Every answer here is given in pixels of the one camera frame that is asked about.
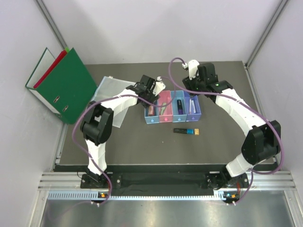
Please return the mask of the clear mesh zipper pouch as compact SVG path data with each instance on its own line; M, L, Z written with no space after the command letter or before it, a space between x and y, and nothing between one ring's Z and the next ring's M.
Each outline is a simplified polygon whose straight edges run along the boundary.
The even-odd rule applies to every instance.
M135 85L135 82L115 79L113 77L104 77L92 97L93 101L99 101L120 94L126 87ZM128 108L118 113L113 118L113 126L120 128L126 116Z

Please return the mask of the white blue whiteboard marker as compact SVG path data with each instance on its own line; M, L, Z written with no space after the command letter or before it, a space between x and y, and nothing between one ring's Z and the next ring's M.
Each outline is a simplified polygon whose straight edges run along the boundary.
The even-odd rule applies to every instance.
M196 113L196 107L195 107L195 102L194 102L194 100L191 100L191 102L192 102L192 113Z

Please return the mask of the green highlighter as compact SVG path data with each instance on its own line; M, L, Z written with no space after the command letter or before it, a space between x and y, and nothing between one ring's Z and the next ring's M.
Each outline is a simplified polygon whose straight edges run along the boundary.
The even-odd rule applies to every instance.
M166 107L162 107L162 108L160 109L160 115L164 115L165 110L166 110Z

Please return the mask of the light blue drawer bin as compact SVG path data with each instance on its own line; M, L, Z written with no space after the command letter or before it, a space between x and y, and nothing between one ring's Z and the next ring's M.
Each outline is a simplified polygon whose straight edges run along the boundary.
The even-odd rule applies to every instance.
M173 120L172 122L185 122L187 118L187 111L185 106L185 97L182 90L177 90L176 92L171 91L171 96L175 95L172 101L173 109Z
M144 118L147 124L160 123L158 108L152 105L145 108Z

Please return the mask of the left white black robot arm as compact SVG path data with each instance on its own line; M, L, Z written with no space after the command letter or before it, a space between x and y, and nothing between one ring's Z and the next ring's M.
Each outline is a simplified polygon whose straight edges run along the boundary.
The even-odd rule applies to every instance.
M89 103L92 108L84 115L80 130L89 153L86 173L96 187L103 187L107 183L107 175L103 173L107 168L105 147L112 132L114 117L138 103L142 103L144 107L148 107L150 103L156 104L165 87L160 77L153 79L143 75L139 82L127 86L115 95L115 99L101 103L93 100Z

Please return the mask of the purple capped black highlighter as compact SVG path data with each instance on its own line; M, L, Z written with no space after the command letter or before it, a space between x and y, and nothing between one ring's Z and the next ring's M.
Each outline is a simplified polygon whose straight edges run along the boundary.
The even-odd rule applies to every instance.
M183 115L183 107L180 99L177 100L178 114Z

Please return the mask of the white peach pencil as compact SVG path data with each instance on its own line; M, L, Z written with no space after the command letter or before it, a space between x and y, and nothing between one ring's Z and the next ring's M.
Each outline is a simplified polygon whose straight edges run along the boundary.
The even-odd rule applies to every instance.
M189 114L191 114L191 111L192 111L192 102L191 102L191 99L189 99L188 105L189 105Z

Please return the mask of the pink capped crayon tube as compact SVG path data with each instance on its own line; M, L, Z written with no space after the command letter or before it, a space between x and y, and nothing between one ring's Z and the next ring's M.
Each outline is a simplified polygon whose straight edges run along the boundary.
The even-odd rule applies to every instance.
M148 108L148 116L154 116L155 115L155 107L149 106Z

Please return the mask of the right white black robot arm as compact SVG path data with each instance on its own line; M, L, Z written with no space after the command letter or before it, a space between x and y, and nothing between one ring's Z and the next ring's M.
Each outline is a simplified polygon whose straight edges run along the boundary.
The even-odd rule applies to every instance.
M212 63L191 60L182 67L188 71L182 82L190 95L203 92L239 125L246 137L241 153L220 171L218 187L232 187L238 176L280 152L281 126L277 121L266 122L250 109L229 82L219 81Z

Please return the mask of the pink drawer bin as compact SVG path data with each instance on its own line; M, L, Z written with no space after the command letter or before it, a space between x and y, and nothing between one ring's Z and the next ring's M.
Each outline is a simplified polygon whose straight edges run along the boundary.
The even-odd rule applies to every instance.
M171 100L171 92L169 90L164 90L160 92L158 99L158 105L161 107L158 108L159 110L159 121L160 123L163 122L172 122L173 120L173 110L172 104L168 104Z

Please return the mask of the blue capped black highlighter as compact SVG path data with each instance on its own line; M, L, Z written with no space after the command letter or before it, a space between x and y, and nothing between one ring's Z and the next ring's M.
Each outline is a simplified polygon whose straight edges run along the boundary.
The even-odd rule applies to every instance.
M194 129L185 129L185 128L174 128L174 133L181 133L181 134L195 134Z

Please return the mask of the purple drawer bin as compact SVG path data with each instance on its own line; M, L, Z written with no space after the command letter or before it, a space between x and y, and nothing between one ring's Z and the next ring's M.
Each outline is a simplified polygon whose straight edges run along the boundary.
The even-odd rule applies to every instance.
M188 92L184 92L184 101L187 112L186 122L196 122L201 118L201 109L198 96L191 97Z

